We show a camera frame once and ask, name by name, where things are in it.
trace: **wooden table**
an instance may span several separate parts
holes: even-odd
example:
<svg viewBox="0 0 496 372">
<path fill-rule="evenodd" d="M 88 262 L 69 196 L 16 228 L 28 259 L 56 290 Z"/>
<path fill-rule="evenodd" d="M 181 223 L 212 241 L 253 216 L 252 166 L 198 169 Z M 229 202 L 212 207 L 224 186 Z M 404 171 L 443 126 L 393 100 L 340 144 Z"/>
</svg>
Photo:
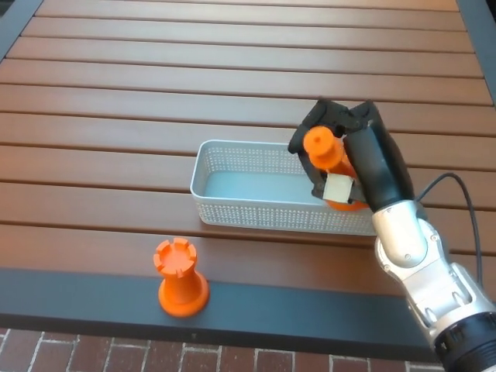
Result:
<svg viewBox="0 0 496 372">
<path fill-rule="evenodd" d="M 445 170 L 467 182 L 496 300 L 484 6 L 15 0 L 0 21 L 0 326 L 434 360 L 373 239 L 206 226 L 189 182 L 206 140 L 287 142 L 317 97 L 373 99 L 417 191 Z M 446 181 L 425 204 L 474 272 L 459 188 Z M 153 252 L 174 236 L 211 282 L 191 319 L 157 301 Z"/>
</svg>

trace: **orange object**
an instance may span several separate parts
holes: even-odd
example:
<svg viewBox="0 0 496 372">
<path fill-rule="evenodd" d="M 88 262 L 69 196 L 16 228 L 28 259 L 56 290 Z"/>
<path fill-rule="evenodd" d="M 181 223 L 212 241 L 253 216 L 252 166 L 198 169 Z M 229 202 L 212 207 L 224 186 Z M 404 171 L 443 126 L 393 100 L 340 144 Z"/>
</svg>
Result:
<svg viewBox="0 0 496 372">
<path fill-rule="evenodd" d="M 195 246 L 187 239 L 174 238 L 172 243 L 166 240 L 157 247 L 153 263 L 164 276 L 158 298 L 168 314 L 195 315 L 207 304 L 208 282 L 195 270 L 196 261 Z"/>
<path fill-rule="evenodd" d="M 303 147 L 313 166 L 327 173 L 343 174 L 356 178 L 357 174 L 351 166 L 343 145 L 334 137 L 331 129 L 324 126 L 315 126 L 310 129 L 303 139 Z M 359 201 L 353 204 L 337 203 L 326 200 L 327 204 L 339 211 L 356 211 L 367 208 Z"/>
</svg>

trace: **plastic basket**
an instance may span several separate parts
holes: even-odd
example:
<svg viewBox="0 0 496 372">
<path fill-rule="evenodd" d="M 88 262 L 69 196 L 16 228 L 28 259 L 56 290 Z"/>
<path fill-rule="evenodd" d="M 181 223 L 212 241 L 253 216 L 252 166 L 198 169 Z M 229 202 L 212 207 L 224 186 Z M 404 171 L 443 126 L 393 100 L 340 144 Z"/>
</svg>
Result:
<svg viewBox="0 0 496 372">
<path fill-rule="evenodd" d="M 198 151 L 191 193 L 204 223 L 343 235 L 375 235 L 372 213 L 340 212 L 314 198 L 286 143 L 210 140 Z"/>
</svg>

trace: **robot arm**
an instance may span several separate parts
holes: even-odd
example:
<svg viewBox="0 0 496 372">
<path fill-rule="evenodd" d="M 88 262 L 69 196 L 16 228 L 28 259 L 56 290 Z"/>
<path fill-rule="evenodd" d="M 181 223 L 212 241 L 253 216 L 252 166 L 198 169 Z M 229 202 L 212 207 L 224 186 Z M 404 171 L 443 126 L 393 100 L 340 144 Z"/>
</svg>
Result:
<svg viewBox="0 0 496 372">
<path fill-rule="evenodd" d="M 304 141 L 317 126 L 343 137 L 353 177 L 343 172 L 334 177 L 333 169 L 313 166 Z M 331 202 L 350 205 L 364 202 L 372 210 L 376 258 L 403 288 L 412 316 L 445 370 L 496 372 L 496 308 L 462 266 L 448 261 L 376 106 L 364 102 L 348 109 L 319 100 L 288 150 L 299 155 L 315 197 L 329 201 L 331 195 Z M 329 188 L 340 192 L 328 193 Z"/>
</svg>

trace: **brick ground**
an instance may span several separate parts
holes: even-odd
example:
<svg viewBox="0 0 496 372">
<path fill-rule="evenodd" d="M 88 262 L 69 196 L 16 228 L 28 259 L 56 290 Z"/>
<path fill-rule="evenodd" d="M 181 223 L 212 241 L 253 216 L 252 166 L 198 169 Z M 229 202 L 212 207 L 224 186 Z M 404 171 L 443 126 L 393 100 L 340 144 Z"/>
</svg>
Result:
<svg viewBox="0 0 496 372">
<path fill-rule="evenodd" d="M 435 364 L 0 329 L 0 372 L 435 372 Z"/>
</svg>

